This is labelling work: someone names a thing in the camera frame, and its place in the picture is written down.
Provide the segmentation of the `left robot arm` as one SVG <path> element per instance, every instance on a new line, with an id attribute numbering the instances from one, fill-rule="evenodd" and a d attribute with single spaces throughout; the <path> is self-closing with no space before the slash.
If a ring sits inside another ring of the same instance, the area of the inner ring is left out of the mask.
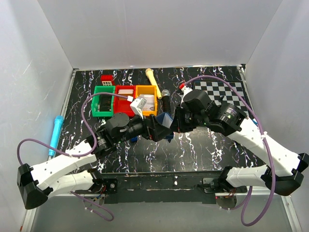
<path id="1" fill-rule="evenodd" d="M 18 168 L 17 185 L 27 210 L 34 209 L 48 199 L 71 191 L 85 190 L 100 193 L 108 189 L 109 182 L 95 169 L 77 174 L 72 171 L 93 163 L 116 151 L 119 143 L 141 136 L 158 142 L 171 134 L 173 119 L 168 113 L 141 118 L 139 115 L 129 118 L 117 113 L 95 132 L 68 150 L 67 156 L 59 155 L 41 164 Z"/>

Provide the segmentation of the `navy blue card holder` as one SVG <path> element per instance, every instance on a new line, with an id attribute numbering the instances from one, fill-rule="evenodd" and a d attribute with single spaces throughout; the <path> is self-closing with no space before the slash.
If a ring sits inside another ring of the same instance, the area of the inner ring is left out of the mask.
<path id="1" fill-rule="evenodd" d="M 163 112 L 159 114 L 158 116 L 156 116 L 156 119 L 161 125 L 167 128 L 169 128 L 173 122 L 173 118 L 171 117 L 171 114 L 168 112 Z M 165 139 L 170 143 L 171 140 L 174 139 L 174 132 L 171 132 L 169 135 L 167 135 Z"/>

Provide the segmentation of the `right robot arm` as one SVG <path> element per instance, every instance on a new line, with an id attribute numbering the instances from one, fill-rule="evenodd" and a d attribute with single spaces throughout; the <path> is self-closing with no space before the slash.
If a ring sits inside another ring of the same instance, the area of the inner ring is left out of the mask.
<path id="1" fill-rule="evenodd" d="M 266 133 L 261 134 L 237 106 L 225 101 L 217 105 L 203 90 L 183 87 L 181 91 L 182 101 L 175 109 L 171 129 L 190 132 L 197 127 L 207 127 L 244 146 L 264 162 L 253 168 L 227 166 L 207 187 L 214 191 L 230 191 L 242 186 L 271 189 L 274 185 L 276 194 L 288 196 L 301 186 L 302 172 L 309 166 L 308 154 L 292 152 Z"/>

